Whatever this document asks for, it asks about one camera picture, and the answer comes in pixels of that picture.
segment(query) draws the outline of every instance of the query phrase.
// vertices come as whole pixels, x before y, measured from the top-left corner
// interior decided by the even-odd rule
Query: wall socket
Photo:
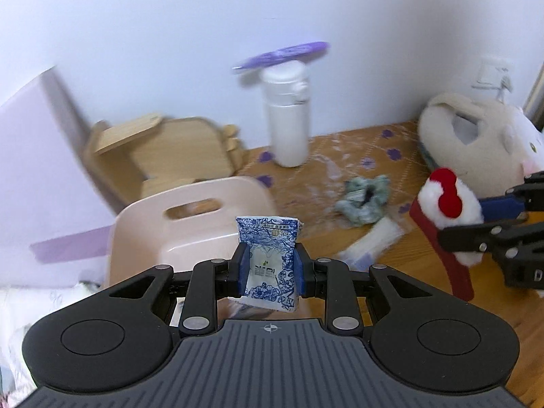
[[[513,64],[502,58],[484,57],[476,76],[475,88],[500,87],[503,77],[512,78]]]

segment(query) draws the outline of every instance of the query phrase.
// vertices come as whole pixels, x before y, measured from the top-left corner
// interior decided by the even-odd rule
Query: tissue packet
[[[293,254],[300,221],[281,216],[236,218],[240,242],[250,248],[249,275],[243,304],[293,312],[298,303]]]

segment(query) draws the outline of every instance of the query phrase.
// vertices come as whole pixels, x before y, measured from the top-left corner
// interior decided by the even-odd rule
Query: purple object on bottle
[[[286,47],[273,52],[254,56],[244,61],[242,64],[232,68],[235,72],[244,72],[244,70],[260,69],[261,67],[274,66],[286,61],[294,60],[300,56],[315,54],[327,50],[328,43],[325,41],[315,41],[303,45]]]

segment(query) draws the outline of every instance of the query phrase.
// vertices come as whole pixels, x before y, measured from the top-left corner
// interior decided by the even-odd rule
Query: white bottle
[[[275,161],[297,167],[308,159],[309,84],[306,65],[287,61],[260,72]]]

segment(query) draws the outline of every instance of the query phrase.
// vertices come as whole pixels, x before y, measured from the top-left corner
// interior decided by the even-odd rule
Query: wooden tabletop
[[[417,151],[415,123],[317,137],[312,141],[308,163],[296,169],[277,167],[269,157],[266,150],[252,151],[241,174],[257,177],[270,187],[281,215],[295,216],[309,224],[301,242],[314,259],[334,258],[370,229],[347,228],[332,210],[342,181],[357,175],[387,174],[392,181],[390,203],[404,211],[428,177]],[[440,259],[415,224],[379,262],[451,293]],[[544,407],[544,299],[534,290],[505,287],[502,272],[488,255],[471,268],[471,279],[475,293],[472,303],[506,320],[520,339],[520,357],[508,390],[531,408]],[[360,299],[360,306],[365,325],[370,325],[364,299]],[[270,318],[323,315],[323,301],[305,299],[296,313],[275,312]]]

